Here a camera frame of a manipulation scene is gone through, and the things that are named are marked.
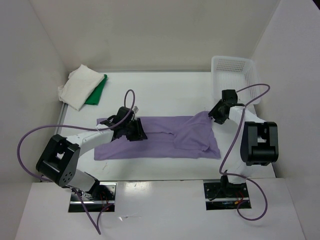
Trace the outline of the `lavender t shirt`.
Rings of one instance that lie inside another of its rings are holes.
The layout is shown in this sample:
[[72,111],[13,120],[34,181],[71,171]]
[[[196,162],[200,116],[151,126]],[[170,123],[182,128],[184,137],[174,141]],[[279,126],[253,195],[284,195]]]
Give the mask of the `lavender t shirt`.
[[208,111],[194,116],[142,116],[146,140],[129,141],[125,136],[94,149],[94,160],[136,158],[220,159]]

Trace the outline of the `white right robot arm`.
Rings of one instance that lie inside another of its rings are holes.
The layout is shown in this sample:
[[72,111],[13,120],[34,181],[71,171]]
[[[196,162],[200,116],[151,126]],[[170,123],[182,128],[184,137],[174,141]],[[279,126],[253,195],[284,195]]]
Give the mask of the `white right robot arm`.
[[251,177],[253,166],[268,166],[279,158],[278,125],[265,121],[247,110],[237,100],[219,100],[208,116],[217,124],[231,120],[238,125],[236,137],[241,137],[240,160],[225,171],[219,191],[225,197],[237,191]]

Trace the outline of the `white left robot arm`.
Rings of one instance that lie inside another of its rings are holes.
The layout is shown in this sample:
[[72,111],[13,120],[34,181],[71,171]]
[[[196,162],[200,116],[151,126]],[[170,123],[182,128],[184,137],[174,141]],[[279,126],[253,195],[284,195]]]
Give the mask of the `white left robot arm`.
[[79,158],[86,152],[125,136],[130,142],[147,140],[141,119],[125,120],[119,125],[108,118],[96,126],[95,131],[85,131],[63,137],[52,136],[47,143],[36,170],[62,188],[75,188],[89,200],[96,199],[103,188],[94,176],[77,169]]

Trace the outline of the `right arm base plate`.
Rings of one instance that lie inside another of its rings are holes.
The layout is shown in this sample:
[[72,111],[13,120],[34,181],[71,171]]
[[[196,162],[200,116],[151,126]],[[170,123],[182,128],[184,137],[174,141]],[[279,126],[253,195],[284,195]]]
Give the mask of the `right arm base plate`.
[[219,180],[204,181],[203,188],[207,211],[236,210],[240,203],[240,209],[252,208],[245,183],[223,187]]

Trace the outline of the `green t shirt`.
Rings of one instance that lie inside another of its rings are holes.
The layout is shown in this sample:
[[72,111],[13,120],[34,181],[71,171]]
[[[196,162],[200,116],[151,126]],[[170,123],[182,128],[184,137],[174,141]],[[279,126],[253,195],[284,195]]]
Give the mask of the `green t shirt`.
[[90,96],[84,102],[85,105],[97,106],[99,104],[107,80],[108,76],[105,74],[103,80],[98,84],[98,86],[92,91]]

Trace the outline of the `white t shirt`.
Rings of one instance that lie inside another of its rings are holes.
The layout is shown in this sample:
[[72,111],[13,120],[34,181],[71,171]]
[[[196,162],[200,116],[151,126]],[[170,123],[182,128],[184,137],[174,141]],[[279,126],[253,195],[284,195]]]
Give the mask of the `white t shirt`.
[[88,97],[104,78],[102,73],[81,64],[78,69],[69,74],[65,85],[58,87],[58,99],[80,111]]

